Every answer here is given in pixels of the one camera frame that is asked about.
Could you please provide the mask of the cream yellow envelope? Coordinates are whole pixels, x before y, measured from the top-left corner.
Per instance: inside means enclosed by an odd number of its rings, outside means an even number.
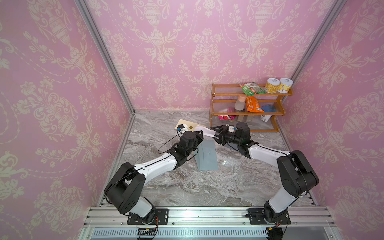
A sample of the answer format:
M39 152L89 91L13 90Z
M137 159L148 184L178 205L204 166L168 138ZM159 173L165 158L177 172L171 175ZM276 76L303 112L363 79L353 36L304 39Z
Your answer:
M188 126L188 131L194 131L195 127L197 125L200 125L200 124L197 124L197 123L193 123L193 122L190 122L190 121L179 119L178 123L175 126L175 130L176 130L177 126L180 125L180 124L186 124Z

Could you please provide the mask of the teal green envelope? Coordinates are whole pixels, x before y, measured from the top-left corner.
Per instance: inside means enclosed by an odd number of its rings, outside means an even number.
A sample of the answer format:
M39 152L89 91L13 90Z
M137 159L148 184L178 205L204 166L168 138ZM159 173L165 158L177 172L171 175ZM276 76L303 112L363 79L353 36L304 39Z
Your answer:
M200 171L219 169L215 143L214 140L203 140L194 151L194 158Z

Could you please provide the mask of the red bordered pink card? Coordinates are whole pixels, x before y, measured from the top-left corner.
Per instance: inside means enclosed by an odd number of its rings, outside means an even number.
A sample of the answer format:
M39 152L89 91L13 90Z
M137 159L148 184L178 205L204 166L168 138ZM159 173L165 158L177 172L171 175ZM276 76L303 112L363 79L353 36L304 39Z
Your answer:
M216 131L214 130L211 130L207 127L204 127L204 126L201 126L201 125L197 125L195 127L195 131L202 131L203 132L203 135L206 136L206 137L214 137L215 134L216 134Z

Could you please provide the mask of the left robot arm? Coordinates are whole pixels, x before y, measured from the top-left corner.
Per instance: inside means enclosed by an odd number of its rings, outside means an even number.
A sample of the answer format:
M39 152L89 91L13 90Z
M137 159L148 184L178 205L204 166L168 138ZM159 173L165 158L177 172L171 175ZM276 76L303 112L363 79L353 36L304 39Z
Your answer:
M156 208L147 198L142 197L144 185L181 167L203 140L203 131L187 131L177 144L160 157L138 165L129 162L122 164L104 190L107 202L114 205L122 215L132 213L145 223L151 222Z

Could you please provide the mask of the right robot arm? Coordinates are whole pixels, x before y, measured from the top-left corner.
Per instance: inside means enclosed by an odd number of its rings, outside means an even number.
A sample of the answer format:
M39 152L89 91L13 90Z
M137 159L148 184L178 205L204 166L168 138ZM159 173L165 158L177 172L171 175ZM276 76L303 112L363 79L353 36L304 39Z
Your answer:
M320 182L303 152L280 151L253 141L247 123L216 126L211 130L215 132L214 139L218 144L236 145L236 150L244 157L265 162L279 170L282 187L264 204L264 219L270 224L286 215L289 206Z

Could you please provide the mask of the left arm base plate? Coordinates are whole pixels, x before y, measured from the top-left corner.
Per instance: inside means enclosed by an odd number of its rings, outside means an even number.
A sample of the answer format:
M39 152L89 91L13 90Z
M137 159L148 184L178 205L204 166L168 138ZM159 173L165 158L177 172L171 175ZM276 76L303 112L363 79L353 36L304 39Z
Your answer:
M155 208L149 215L142 218L137 214L129 213L127 225L167 225L169 209Z

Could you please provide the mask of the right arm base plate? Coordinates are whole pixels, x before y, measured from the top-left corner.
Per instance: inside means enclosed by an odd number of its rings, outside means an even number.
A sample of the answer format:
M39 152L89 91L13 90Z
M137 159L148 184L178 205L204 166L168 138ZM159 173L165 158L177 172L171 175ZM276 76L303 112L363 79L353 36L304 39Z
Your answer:
M270 209L247 209L245 218L248 218L251 225L290 225L291 219L287 210L282 213L275 213Z

